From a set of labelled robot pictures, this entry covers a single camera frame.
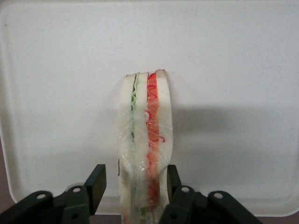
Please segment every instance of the plastic wrap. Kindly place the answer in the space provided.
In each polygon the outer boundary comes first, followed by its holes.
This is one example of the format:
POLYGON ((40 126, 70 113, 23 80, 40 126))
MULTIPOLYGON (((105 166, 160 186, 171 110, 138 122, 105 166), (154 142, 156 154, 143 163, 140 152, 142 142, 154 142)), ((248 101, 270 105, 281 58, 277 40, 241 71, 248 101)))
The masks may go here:
POLYGON ((127 75, 120 100, 119 183, 122 222, 154 224, 168 203, 171 104, 165 70, 127 75))

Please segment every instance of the screw hole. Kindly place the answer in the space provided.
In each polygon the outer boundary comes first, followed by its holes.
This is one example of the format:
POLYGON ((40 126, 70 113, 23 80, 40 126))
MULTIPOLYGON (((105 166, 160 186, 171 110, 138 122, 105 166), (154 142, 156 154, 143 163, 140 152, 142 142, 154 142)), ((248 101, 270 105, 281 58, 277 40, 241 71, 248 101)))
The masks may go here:
POLYGON ((74 192, 74 193, 77 193, 77 192, 79 192, 80 190, 81 190, 81 188, 74 188, 74 189, 73 189, 73 192, 74 192))
POLYGON ((171 214, 170 218, 177 219, 177 214, 171 214))
POLYGON ((36 196, 37 199, 43 199, 45 198, 46 195, 45 194, 39 194, 38 196, 36 196))
POLYGON ((182 187, 181 191, 188 193, 190 191, 190 189, 187 187, 182 187))
POLYGON ((214 197, 217 198, 217 199, 222 199, 222 198, 223 198, 223 195, 220 194, 220 193, 215 193, 215 194, 214 194, 214 197))
POLYGON ((78 218, 78 217, 79 217, 78 213, 75 213, 75 214, 73 214, 73 215, 71 216, 72 219, 76 219, 76 218, 78 218))

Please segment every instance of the green filling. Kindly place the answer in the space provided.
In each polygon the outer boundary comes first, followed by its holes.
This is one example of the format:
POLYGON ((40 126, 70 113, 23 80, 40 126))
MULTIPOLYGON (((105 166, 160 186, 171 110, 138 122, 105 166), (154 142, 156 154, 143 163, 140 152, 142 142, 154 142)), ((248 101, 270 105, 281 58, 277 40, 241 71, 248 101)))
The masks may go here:
MULTIPOLYGON (((139 77, 139 73, 137 73, 135 75, 135 79, 134 79, 134 83, 133 83, 133 90, 132 90, 132 95, 131 95, 131 112, 132 112, 132 115, 134 113, 135 106, 136 106, 136 93, 137 93, 138 77, 139 77)), ((132 141, 134 142, 134 119, 133 119, 133 124, 132 124, 131 135, 132 135, 132 141)))

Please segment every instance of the white tray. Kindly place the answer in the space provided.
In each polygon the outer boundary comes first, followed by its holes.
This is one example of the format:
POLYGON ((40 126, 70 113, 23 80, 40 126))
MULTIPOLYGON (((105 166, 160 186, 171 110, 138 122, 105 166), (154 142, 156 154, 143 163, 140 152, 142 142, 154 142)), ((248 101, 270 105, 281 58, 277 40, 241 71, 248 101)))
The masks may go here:
POLYGON ((168 72, 172 164, 257 216, 299 210, 299 1, 3 1, 1 140, 10 193, 54 195, 107 166, 126 74, 168 72))

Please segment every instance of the dark table surface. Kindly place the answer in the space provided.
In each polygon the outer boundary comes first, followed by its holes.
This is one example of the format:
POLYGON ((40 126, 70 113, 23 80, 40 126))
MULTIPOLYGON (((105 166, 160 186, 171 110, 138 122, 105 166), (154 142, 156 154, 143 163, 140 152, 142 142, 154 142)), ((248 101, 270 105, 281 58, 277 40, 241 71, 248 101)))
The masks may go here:
MULTIPOLYGON (((8 189, 2 145, 0 144, 0 213, 14 204, 8 189)), ((299 212, 288 217, 259 217, 264 224, 299 224, 299 212)), ((90 217, 91 224, 120 224, 120 216, 96 215, 90 217)))

